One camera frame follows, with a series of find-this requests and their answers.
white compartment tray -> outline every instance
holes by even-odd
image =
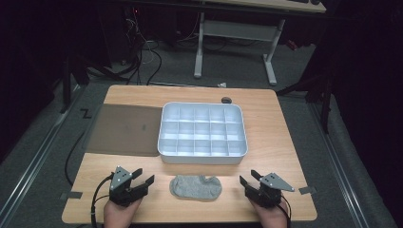
[[[240,163],[248,150],[240,107],[235,104],[166,104],[158,150],[167,163]]]

hand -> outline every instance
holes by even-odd
[[[137,199],[128,207],[117,205],[109,200],[104,207],[105,228],[127,228],[133,220],[134,214],[139,209],[142,199]]]
[[[259,215],[260,223],[263,228],[286,228],[287,227],[287,217],[285,217],[284,213],[278,208],[264,208],[259,206],[257,203],[249,200],[256,212]],[[281,203],[279,206],[284,209],[284,211],[288,212],[287,204],[283,199],[281,199]]]

desk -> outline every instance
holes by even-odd
[[[80,199],[67,201],[63,221],[90,223],[89,209],[94,191],[117,165],[129,172],[142,168],[144,173],[137,184],[155,175],[155,182],[149,187],[148,196],[144,198],[134,222],[259,221],[239,180],[239,175],[242,175],[247,181],[258,183],[250,175],[251,169],[262,175],[275,172],[296,189],[296,192],[284,192],[292,207],[292,220],[316,219],[312,197],[298,191],[307,183],[273,90],[113,85],[106,94],[105,104],[162,107],[172,101],[220,103],[222,97],[230,97],[233,104],[242,109],[249,150],[240,164],[168,164],[160,157],[101,155],[87,151],[72,187],[72,191],[83,192],[83,195]],[[169,183],[178,174],[217,176],[222,185],[221,195],[210,202],[177,199],[170,194]],[[108,184],[104,184],[98,196],[107,193]],[[96,217],[100,222],[103,221],[106,201],[100,199],[96,204]]]
[[[286,0],[205,0],[206,2],[234,4],[249,7],[272,8],[277,10],[297,10],[304,12],[320,12],[326,9],[320,3],[313,5],[311,3],[298,3]],[[228,38],[250,39],[257,41],[270,42],[271,46],[267,49],[267,53],[263,55],[263,63],[266,68],[269,84],[275,86],[277,84],[275,72],[272,66],[272,58],[278,44],[285,20],[280,19],[277,26],[257,26],[241,23],[221,22],[216,20],[204,20],[204,13],[201,13],[199,25],[199,46],[196,54],[195,78],[202,76],[202,54],[203,54],[203,36],[222,36]]]

cable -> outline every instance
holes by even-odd
[[[67,156],[67,159],[65,162],[65,176],[66,176],[67,182],[70,184],[70,186],[73,185],[73,181],[71,181],[70,177],[68,176],[68,172],[67,172],[68,161],[70,160],[71,154],[73,153],[75,147],[77,146],[77,144],[81,140],[81,138],[83,138],[83,136],[84,136],[84,132],[81,134],[81,136],[76,140],[74,145],[71,147],[70,152],[68,152],[68,156]]]
[[[279,204],[277,205],[277,207],[278,207],[279,210],[281,210],[281,212],[284,214],[284,216],[287,219],[287,228],[291,228],[291,206],[290,206],[290,203],[288,202],[288,200],[284,196],[281,196],[281,197],[287,203],[289,211],[290,211],[290,215],[288,215],[288,213],[284,210],[284,208],[282,208]]]
[[[154,52],[160,58],[160,64],[158,65],[158,68],[155,70],[155,72],[148,78],[148,81],[147,81],[147,84],[146,84],[147,86],[150,84],[151,79],[160,70],[161,65],[163,64],[163,59],[161,58],[161,55],[159,53],[155,52],[154,50],[151,50],[151,51]]]
[[[95,217],[95,202],[97,202],[97,200],[98,200],[98,199],[96,199],[98,192],[99,192],[100,188],[102,187],[102,185],[104,185],[105,182],[113,179],[113,175],[114,175],[114,173],[112,172],[108,177],[106,177],[104,180],[102,180],[100,182],[100,184],[98,185],[97,189],[95,190],[94,197],[92,198],[92,204],[91,204],[91,224],[92,224],[93,228],[97,228],[97,219]]]

gray cloth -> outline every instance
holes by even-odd
[[[216,177],[178,175],[170,182],[169,190],[181,198],[214,200],[221,194],[221,183]]]

